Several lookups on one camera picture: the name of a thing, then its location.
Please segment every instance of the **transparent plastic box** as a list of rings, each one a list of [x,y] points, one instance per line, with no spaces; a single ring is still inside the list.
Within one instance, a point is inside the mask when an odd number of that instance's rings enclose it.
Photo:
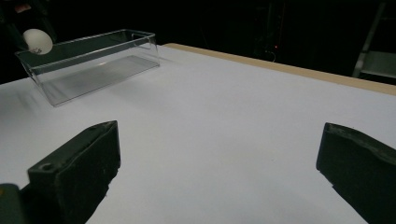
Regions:
[[[53,106],[160,66],[155,34],[128,29],[57,43],[43,55],[15,55]]]

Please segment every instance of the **black background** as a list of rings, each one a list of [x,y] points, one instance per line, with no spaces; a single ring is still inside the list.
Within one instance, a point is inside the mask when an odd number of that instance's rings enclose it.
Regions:
[[[133,29],[155,33],[158,45],[178,43],[275,59],[342,76],[351,76],[379,5],[376,1],[81,2],[49,2],[47,18],[56,42]],[[389,29],[394,23],[389,21],[378,28],[373,48],[394,50],[395,29]],[[18,25],[21,33],[29,28],[22,19]],[[4,36],[0,41],[0,83],[27,77],[14,55],[18,48]]]

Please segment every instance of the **white table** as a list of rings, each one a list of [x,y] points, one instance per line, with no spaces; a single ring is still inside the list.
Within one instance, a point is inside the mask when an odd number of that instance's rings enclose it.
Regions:
[[[117,120],[121,168],[89,223],[365,223],[316,169],[320,138],[331,122],[396,147],[395,95],[159,54],[159,68],[59,107],[28,78],[1,85],[0,183],[24,187],[54,149]]]

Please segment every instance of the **white ball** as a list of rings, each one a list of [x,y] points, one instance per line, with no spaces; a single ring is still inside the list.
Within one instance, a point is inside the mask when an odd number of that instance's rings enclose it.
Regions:
[[[52,39],[44,31],[30,29],[23,33],[29,50],[35,54],[46,54],[52,50]]]

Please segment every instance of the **wooden table edge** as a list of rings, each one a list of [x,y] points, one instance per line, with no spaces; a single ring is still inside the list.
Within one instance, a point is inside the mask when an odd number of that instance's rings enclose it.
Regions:
[[[209,49],[199,49],[196,47],[180,45],[177,43],[168,43],[164,44],[164,47],[172,48],[172,49],[181,49],[189,52],[204,54],[211,57],[221,58],[237,63],[245,63],[249,65],[254,65],[262,68],[268,68],[280,72],[286,72],[294,75],[299,75],[303,77],[311,77],[319,80],[329,81],[332,83],[337,83],[340,85],[346,85],[349,87],[360,88],[368,91],[377,91],[389,95],[396,95],[396,86],[389,85],[380,82],[374,82],[364,79],[359,79],[355,77],[345,77],[331,73],[325,73],[320,71],[315,71],[311,69],[281,64],[281,63],[272,63],[264,60],[248,58],[244,56],[238,56],[229,53],[223,53],[219,51],[209,50]]]

